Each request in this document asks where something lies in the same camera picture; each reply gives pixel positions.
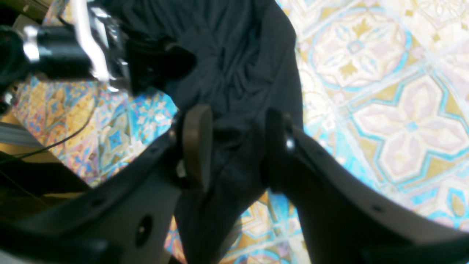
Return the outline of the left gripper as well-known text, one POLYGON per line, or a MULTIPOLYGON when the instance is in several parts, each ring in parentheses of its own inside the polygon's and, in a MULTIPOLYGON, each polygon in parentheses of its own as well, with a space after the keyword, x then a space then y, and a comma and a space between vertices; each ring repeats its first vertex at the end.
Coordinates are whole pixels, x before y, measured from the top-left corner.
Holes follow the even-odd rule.
POLYGON ((89 72, 110 92, 145 94, 180 80, 196 66, 196 55, 166 34, 128 37, 97 0, 69 2, 75 38, 91 62, 89 72))

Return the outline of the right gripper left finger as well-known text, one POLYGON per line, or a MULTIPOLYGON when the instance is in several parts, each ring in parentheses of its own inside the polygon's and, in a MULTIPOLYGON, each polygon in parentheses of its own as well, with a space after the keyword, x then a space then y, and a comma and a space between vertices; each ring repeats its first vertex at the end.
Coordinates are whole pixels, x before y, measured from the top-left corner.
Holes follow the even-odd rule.
POLYGON ((199 104, 116 176, 35 216, 1 225, 1 262, 155 264, 184 191, 209 188, 213 114, 199 104))

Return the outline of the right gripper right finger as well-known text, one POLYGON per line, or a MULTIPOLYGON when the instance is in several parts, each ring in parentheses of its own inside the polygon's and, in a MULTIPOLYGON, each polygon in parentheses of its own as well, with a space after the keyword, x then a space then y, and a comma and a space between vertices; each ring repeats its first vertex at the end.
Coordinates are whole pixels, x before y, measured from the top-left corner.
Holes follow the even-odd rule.
POLYGON ((275 109, 266 114, 265 177, 296 207, 314 264, 466 264, 469 237, 367 187, 275 109))

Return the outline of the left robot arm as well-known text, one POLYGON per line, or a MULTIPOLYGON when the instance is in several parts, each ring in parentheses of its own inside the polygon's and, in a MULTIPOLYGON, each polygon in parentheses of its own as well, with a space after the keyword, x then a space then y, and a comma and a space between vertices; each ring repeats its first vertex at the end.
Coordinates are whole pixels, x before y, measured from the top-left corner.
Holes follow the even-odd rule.
POLYGON ((97 81, 111 93, 139 95, 191 72, 196 56, 162 33, 145 38, 99 0, 72 0, 74 22, 1 26, 1 115, 17 105, 15 83, 36 74, 46 81, 97 81))

